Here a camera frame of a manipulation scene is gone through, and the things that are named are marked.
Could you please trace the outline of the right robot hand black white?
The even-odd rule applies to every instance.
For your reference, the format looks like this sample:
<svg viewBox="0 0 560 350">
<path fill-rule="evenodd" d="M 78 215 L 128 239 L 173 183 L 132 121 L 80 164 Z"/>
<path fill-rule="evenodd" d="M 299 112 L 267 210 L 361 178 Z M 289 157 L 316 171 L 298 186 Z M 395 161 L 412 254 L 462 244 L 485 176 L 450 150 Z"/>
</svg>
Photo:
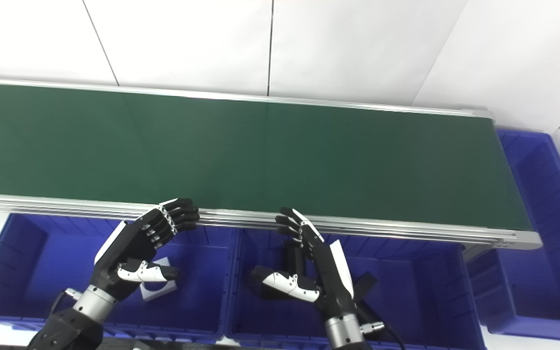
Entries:
<svg viewBox="0 0 560 350">
<path fill-rule="evenodd" d="M 294 208 L 280 208 L 275 221 L 277 232 L 291 237 L 303 256 L 314 263 L 318 278 L 257 265 L 251 271 L 253 279 L 292 298 L 315 304 L 323 321 L 356 316 L 353 286 L 341 245 L 327 244 L 314 224 Z"/>
</svg>

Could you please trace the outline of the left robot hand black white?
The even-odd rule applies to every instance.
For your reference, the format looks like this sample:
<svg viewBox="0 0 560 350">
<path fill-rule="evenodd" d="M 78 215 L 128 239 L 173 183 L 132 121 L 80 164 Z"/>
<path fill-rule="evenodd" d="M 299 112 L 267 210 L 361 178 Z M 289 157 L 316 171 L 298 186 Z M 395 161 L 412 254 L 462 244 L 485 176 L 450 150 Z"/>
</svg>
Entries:
<svg viewBox="0 0 560 350">
<path fill-rule="evenodd" d="M 123 301 L 142 283 L 177 279 L 177 268 L 153 259 L 178 233 L 195 229 L 199 219 L 191 199 L 177 198 L 158 204 L 134 221 L 122 221 L 96 255 L 89 290 Z"/>
</svg>

